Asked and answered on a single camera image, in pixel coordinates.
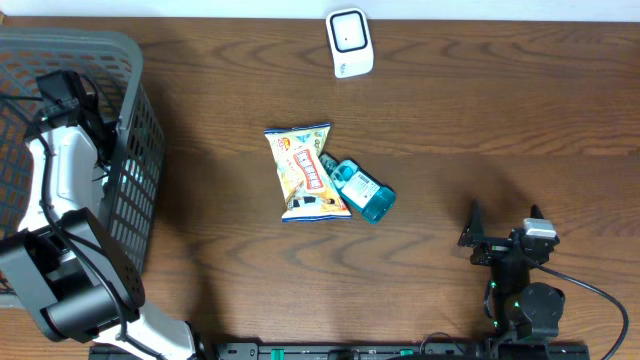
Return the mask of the teal mouthwash bottle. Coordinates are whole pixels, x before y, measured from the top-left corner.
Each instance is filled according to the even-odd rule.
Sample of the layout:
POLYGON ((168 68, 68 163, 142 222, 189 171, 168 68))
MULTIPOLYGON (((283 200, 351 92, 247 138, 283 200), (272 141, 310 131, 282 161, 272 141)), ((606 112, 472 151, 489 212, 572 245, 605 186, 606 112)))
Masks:
POLYGON ((395 192, 364 171, 356 162, 338 162, 323 153, 319 160, 340 196, 370 224, 379 223, 396 201, 395 192))

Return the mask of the yellow red snack bag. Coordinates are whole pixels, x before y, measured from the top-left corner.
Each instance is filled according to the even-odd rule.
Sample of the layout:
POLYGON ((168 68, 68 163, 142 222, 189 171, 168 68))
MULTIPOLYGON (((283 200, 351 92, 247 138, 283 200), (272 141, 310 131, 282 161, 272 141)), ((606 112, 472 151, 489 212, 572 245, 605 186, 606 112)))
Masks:
POLYGON ((319 159, 330 128, 331 124, 325 122, 264 130, 284 197, 283 222, 351 218, 319 159))

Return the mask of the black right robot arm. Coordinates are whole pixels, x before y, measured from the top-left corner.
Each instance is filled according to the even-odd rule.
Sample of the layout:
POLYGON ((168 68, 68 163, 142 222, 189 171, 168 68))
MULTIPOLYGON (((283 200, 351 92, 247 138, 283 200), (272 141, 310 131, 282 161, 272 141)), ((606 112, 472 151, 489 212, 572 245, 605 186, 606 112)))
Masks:
POLYGON ((530 271, 545 264, 558 244, 553 224, 536 205, 520 227, 500 238, 485 234, 479 203, 471 203, 458 245, 473 250, 471 264, 490 268, 484 311, 498 335, 507 335, 512 341, 545 341, 558 336, 565 295, 530 277, 530 271))

